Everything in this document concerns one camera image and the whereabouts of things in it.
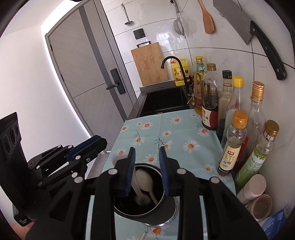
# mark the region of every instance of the wooden cutting board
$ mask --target wooden cutting board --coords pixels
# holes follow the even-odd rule
[[[163,54],[159,43],[152,43],[131,50],[143,86],[168,81],[166,69],[161,69]]]

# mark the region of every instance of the white tile wall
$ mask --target white tile wall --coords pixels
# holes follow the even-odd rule
[[[212,16],[215,31],[212,34],[205,33],[202,11],[198,1],[188,0],[182,12],[181,19],[189,48],[215,47],[251,52],[251,45],[246,45],[229,22],[219,14],[213,6],[213,1],[207,0],[203,1],[203,3]]]
[[[239,0],[247,13],[271,41],[283,62],[294,66],[294,52],[288,29],[275,11],[263,0]],[[252,38],[253,52],[265,55],[256,37]]]
[[[117,7],[120,7],[122,9],[121,3],[125,5],[126,3],[133,2],[135,0],[100,0],[100,1],[104,8],[104,11],[109,12]]]
[[[133,25],[125,25],[126,16],[121,7],[106,13],[114,36],[152,22],[176,18],[175,8],[170,1],[136,0],[125,5]]]
[[[204,31],[201,8],[197,0],[177,0],[182,11],[186,39],[175,33],[173,21],[176,18],[174,6],[168,0],[123,0],[130,20],[134,25],[124,25],[126,17],[120,6],[122,0],[101,0],[115,35],[119,50],[125,63],[136,96],[142,86],[130,50],[142,40],[159,42],[163,57],[173,55],[188,60],[192,74],[195,56],[202,55],[204,63],[215,63],[221,73],[229,69],[233,75],[245,79],[244,94],[246,103],[250,103],[253,78],[265,84],[263,112],[267,119],[275,120],[280,126],[273,153],[262,166],[261,173],[267,180],[267,193],[273,198],[273,211],[281,209],[286,203],[294,205],[295,194],[295,70],[285,65],[288,77],[278,81],[256,37],[246,45],[234,28],[213,7],[212,0],[203,3],[213,18],[215,32],[208,35]],[[275,11],[264,0],[232,0],[241,5],[270,39],[281,59],[294,67],[294,53],[290,34]],[[146,37],[135,40],[133,30],[143,28]],[[165,63],[170,80],[173,75],[169,60]]]
[[[151,41],[151,43],[159,42],[162,52],[188,48],[185,38],[173,30],[174,20],[151,23],[115,36],[123,62],[133,61],[131,50],[137,48],[137,44],[146,41]],[[139,28],[143,28],[146,37],[136,40],[133,31]]]
[[[262,110],[266,119],[276,121],[280,131],[275,148],[260,169],[266,178],[266,193],[273,199],[273,210],[280,210],[285,204],[294,206],[295,196],[295,70],[285,65],[287,79],[279,81],[267,57],[254,55],[255,80],[265,84]]]

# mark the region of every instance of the blue package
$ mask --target blue package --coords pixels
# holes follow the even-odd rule
[[[267,235],[267,239],[271,240],[283,226],[287,217],[284,213],[285,209],[281,209],[280,211],[276,212],[275,214],[271,215],[262,225],[263,231]]]

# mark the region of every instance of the glass bottle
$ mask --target glass bottle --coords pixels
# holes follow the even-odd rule
[[[226,138],[226,132],[227,128],[232,122],[233,114],[236,110],[244,110],[245,109],[245,103],[243,99],[242,90],[244,87],[244,78],[241,76],[233,76],[232,77],[232,84],[234,86],[232,97],[230,99],[230,102],[228,104],[228,107],[226,109],[226,118],[224,123],[224,131],[223,131],[223,137],[221,141],[221,147],[224,149],[225,143],[227,141]]]
[[[196,56],[196,71],[194,72],[194,102],[195,112],[202,116],[201,81],[205,75],[205,67],[202,56]]]
[[[278,132],[279,126],[275,121],[268,120],[265,123],[263,133],[259,135],[253,152],[236,175],[235,182],[238,186],[244,186],[259,171],[264,160],[273,150]]]
[[[203,63],[203,57],[202,56],[196,56],[196,72],[199,73],[201,75],[201,77],[203,77],[205,75],[205,66]]]
[[[221,76],[216,72],[216,65],[207,64],[207,73],[201,81],[202,124],[205,128],[216,130],[218,120],[218,82]]]
[[[262,82],[253,81],[250,113],[247,123],[247,137],[241,146],[237,164],[233,172],[237,173],[245,164],[251,153],[253,152],[258,136],[262,133],[266,119],[261,110],[264,96],[264,84]]]
[[[217,166],[217,172],[220,176],[227,176],[233,169],[242,143],[244,142],[247,130],[248,114],[237,110],[233,114],[232,124],[227,129],[227,141],[222,152],[222,157]]]
[[[223,70],[222,77],[223,77],[223,86],[222,86],[222,92],[219,95],[218,122],[217,122],[217,130],[216,130],[216,135],[219,141],[222,140],[225,117],[226,117],[226,109],[232,97],[232,71]]]

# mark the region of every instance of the yellow bottle cap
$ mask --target yellow bottle cap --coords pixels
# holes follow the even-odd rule
[[[241,76],[233,76],[232,84],[234,87],[244,87],[244,78]]]
[[[248,114],[242,110],[236,110],[232,118],[232,125],[238,129],[244,129],[247,125]]]
[[[267,122],[265,123],[265,126],[264,126],[263,134],[268,140],[270,140],[271,137],[273,137],[273,138],[276,137],[279,130],[280,130],[280,128],[275,121],[267,120]]]
[[[251,100],[255,103],[262,103],[264,96],[264,84],[259,81],[253,81]]]

